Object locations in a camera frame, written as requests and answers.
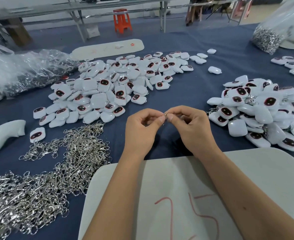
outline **left hand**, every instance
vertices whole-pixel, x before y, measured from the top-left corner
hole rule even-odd
[[[166,120],[165,114],[154,109],[143,109],[128,117],[125,132],[125,157],[144,160],[150,151],[158,129]]]

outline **right hand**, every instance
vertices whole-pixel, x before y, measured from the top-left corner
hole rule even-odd
[[[203,154],[220,151],[213,134],[205,111],[177,106],[165,112],[167,119],[178,130],[185,147],[200,159]]]

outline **hand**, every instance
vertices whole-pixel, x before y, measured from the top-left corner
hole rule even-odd
[[[166,120],[165,114],[154,109],[143,109],[128,117],[123,154],[144,160],[150,151],[158,129]]]
[[[203,110],[178,106],[165,112],[167,119],[178,130],[185,147],[198,159],[206,153],[219,151],[207,114]]]

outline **white board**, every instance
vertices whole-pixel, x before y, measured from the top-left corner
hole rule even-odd
[[[276,148],[225,154],[294,218],[292,156]],[[93,176],[87,191],[78,240],[84,236],[116,165],[103,166]],[[243,239],[217,196],[204,167],[194,157],[144,161],[139,186],[138,214],[133,230],[135,239]]]
[[[123,47],[116,48],[116,45],[121,44]],[[123,54],[131,54],[142,51],[145,48],[144,44],[139,39],[124,40],[105,44],[95,44],[82,46],[74,49],[71,55],[77,60],[93,60],[96,58],[117,56]]]

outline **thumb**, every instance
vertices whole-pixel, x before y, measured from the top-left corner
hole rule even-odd
[[[182,121],[181,119],[179,119],[176,115],[172,113],[167,114],[167,119],[170,123],[172,123],[176,127],[179,133],[185,128],[185,126],[187,126],[185,121]]]
[[[165,120],[166,117],[164,115],[160,116],[157,119],[155,119],[153,123],[151,123],[148,127],[156,133],[157,130],[164,124]]]

